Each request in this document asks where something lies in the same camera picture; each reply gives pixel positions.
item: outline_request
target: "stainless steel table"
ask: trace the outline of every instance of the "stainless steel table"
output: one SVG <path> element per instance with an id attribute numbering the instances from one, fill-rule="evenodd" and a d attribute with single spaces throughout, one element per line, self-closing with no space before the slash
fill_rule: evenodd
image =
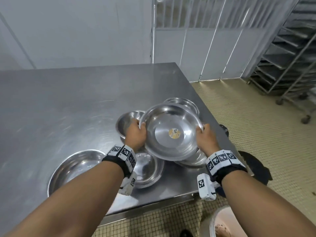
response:
<path id="1" fill-rule="evenodd" d="M 220 146 L 237 154 L 175 63 L 0 72 L 0 235 L 47 198 L 49 179 L 63 160 L 81 150 L 107 152 L 121 142 L 115 123 L 122 113 L 170 97 L 192 100 Z M 117 195 L 101 224 L 128 216 L 114 215 L 126 209 L 185 201 L 204 171 L 167 162 L 155 185 Z"/>

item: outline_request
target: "label sticker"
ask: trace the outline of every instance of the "label sticker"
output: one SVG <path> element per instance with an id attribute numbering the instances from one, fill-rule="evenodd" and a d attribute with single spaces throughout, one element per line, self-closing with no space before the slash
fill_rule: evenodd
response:
<path id="1" fill-rule="evenodd" d="M 181 135 L 181 131 L 179 131 L 177 128 L 172 128 L 169 130 L 169 136 L 172 139 L 178 139 Z"/>

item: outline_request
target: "stainless steel bowl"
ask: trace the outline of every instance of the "stainless steel bowl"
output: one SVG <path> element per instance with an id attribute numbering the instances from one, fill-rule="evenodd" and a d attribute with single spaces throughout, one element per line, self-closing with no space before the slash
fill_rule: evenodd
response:
<path id="1" fill-rule="evenodd" d="M 136 154 L 137 163 L 134 171 L 137 174 L 135 188 L 146 188 L 156 183 L 162 174 L 164 160 L 147 152 Z"/>
<path id="2" fill-rule="evenodd" d="M 144 111 L 132 111 L 127 112 L 118 118 L 115 128 L 123 139 L 125 139 L 127 128 L 130 126 L 132 119 L 135 118 L 140 120 L 143 114 Z"/>
<path id="3" fill-rule="evenodd" d="M 199 169 L 205 167 L 206 159 L 206 155 L 201 150 L 198 150 L 193 156 L 189 157 L 188 159 L 175 161 L 175 163 L 186 168 Z"/>
<path id="4" fill-rule="evenodd" d="M 202 123 L 191 111 L 176 103 L 162 103 L 147 110 L 140 119 L 145 122 L 145 148 L 160 159 L 180 161 L 198 151 L 195 128 Z"/>
<path id="5" fill-rule="evenodd" d="M 180 97 L 173 97 L 173 98 L 168 98 L 164 102 L 171 102 L 171 103 L 177 103 L 177 104 L 183 105 L 186 108 L 188 108 L 189 110 L 191 110 L 197 116 L 200 116 L 200 111 L 199 111 L 198 107 L 195 105 L 195 103 L 193 103 L 192 101 L 190 101 L 188 99 L 180 98 Z"/>
<path id="6" fill-rule="evenodd" d="M 98 150 L 80 151 L 69 156 L 53 173 L 48 184 L 47 195 L 52 195 L 73 178 L 96 166 L 104 156 L 105 153 Z"/>

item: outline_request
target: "caster wheel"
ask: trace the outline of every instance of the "caster wheel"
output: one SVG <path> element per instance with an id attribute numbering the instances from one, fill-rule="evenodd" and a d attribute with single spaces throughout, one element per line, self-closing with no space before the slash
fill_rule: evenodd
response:
<path id="1" fill-rule="evenodd" d="M 308 97 L 307 93 L 302 93 L 301 95 L 298 96 L 298 99 L 300 100 L 306 100 Z"/>
<path id="2" fill-rule="evenodd" d="M 311 121 L 311 116 L 305 116 L 304 118 L 301 119 L 301 122 L 303 124 L 308 124 Z"/>
<path id="3" fill-rule="evenodd" d="M 276 100 L 277 105 L 283 105 L 283 99 L 277 99 Z"/>

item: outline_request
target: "tiled floor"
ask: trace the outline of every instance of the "tiled floor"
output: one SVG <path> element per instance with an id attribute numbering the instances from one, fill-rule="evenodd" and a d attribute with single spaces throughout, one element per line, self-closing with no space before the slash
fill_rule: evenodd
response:
<path id="1" fill-rule="evenodd" d="M 247 151 L 270 169 L 269 187 L 316 223 L 316 117 L 303 125 L 304 116 L 292 105 L 278 106 L 241 79 L 192 83 L 215 116 L 229 130 L 238 150 Z M 197 200 L 96 230 L 93 236 L 178 236 L 186 228 L 198 236 L 201 219 L 227 204 L 226 199 Z"/>

